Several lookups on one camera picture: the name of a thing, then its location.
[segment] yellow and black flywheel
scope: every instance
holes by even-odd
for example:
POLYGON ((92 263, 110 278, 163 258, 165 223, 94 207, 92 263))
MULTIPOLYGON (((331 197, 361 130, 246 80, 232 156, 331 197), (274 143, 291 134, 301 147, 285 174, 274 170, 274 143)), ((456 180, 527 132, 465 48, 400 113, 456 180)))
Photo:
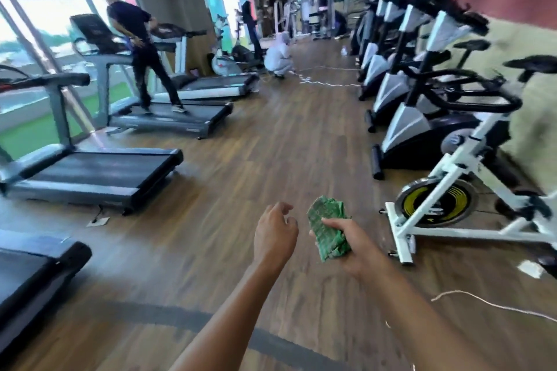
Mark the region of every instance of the yellow and black flywheel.
MULTIPOLYGON (((441 178, 423 178, 409 183, 400 192, 394 207, 397 214, 409 218, 441 182, 441 178)), ((473 185, 461 179, 437 200, 418 227, 438 227, 456 223, 476 211, 478 194, 473 185)))

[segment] man standing on treadmill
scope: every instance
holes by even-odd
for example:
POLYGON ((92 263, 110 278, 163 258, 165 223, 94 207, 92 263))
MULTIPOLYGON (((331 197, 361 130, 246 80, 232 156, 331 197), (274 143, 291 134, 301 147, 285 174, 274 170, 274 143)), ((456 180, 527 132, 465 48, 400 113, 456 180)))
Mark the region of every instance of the man standing on treadmill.
POLYGON ((131 51, 131 65, 134 69, 135 82, 141 97, 141 107, 147 113, 151 113, 151 96, 147 91, 147 82, 145 81, 147 68, 151 68, 157 74, 157 77, 159 77, 160 82, 170 96, 172 111, 187 113, 178 97, 178 91, 164 69, 157 48, 153 45, 149 32, 145 27, 145 24, 148 23, 149 30, 154 29, 158 24, 157 19, 151 16, 150 13, 130 3, 121 0, 106 1, 108 3, 106 12, 108 13, 110 24, 116 31, 124 35, 126 44, 131 51))

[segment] green rag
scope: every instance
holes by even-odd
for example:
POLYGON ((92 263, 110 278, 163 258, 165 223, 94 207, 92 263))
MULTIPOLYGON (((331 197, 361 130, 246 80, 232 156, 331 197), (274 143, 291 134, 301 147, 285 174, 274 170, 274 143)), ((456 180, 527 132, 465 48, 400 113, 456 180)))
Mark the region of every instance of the green rag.
POLYGON ((348 254, 352 248, 346 241, 344 233, 330 226, 325 226, 321 221, 322 218, 349 219, 344 213, 344 202, 321 196, 315 200, 308 210, 308 219, 315 234, 321 261, 348 254))

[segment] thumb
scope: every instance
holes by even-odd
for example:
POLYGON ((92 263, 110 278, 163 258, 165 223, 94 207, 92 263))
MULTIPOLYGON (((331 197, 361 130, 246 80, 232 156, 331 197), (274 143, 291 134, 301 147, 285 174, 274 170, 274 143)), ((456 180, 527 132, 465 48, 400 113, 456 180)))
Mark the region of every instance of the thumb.
POLYGON ((347 219, 326 219, 323 217, 321 221, 324 225, 334 227, 335 229, 344 230, 344 224, 347 219))
POLYGON ((290 229, 298 230, 298 220, 296 220, 295 218, 289 217, 288 219, 286 219, 286 224, 290 229))

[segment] treadmill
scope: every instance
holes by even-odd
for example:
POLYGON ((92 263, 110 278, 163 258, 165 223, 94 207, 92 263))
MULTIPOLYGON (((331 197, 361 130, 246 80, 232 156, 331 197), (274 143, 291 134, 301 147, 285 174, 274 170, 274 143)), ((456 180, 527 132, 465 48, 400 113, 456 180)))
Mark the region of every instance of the treadmill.
POLYGON ((20 199, 116 207, 131 213, 143 206, 174 168, 181 150, 157 148, 82 149, 73 145, 66 116, 64 86, 87 86, 88 74, 61 73, 0 79, 0 92, 43 86, 56 119, 59 144, 42 147, 18 160, 1 150, 0 191, 20 199))
MULTIPOLYGON (((182 27, 172 23, 161 23, 156 29, 151 30, 151 35, 155 37, 158 42, 174 43, 174 52, 176 54, 174 62, 174 70, 176 73, 174 76, 186 75, 194 79, 188 83, 184 83, 181 87, 177 86, 180 99, 237 99, 249 95, 259 81, 259 75, 257 74, 245 73, 229 75, 227 77, 203 78, 197 78, 187 74, 185 70, 187 39, 206 34, 206 30, 186 31, 182 27)), ((161 58, 168 71, 172 70, 172 68, 166 55, 167 52, 171 51, 161 51, 161 58)), ((164 89, 161 92, 155 90, 153 99, 169 103, 168 93, 164 89)))
MULTIPOLYGON (((110 104, 108 70, 110 66, 131 65, 132 57, 123 43, 118 43, 101 17, 95 14, 71 16, 70 20, 83 36, 73 41, 73 48, 85 61, 95 65, 97 70, 96 85, 99 91, 99 119, 101 126, 115 127, 115 132, 127 129, 170 130, 192 133, 197 139, 208 138, 223 120, 232 113, 230 101, 195 101, 183 100, 187 113, 172 112, 168 100, 154 99, 151 104, 153 114, 145 114, 140 107, 139 97, 126 97, 110 104), (86 43, 96 48, 83 51, 80 44, 86 43)), ((175 43, 154 43, 158 51, 175 51, 175 43)), ((179 89, 192 83, 197 78, 185 74, 172 77, 179 89)))
POLYGON ((0 230, 0 353, 90 258, 79 241, 0 230))

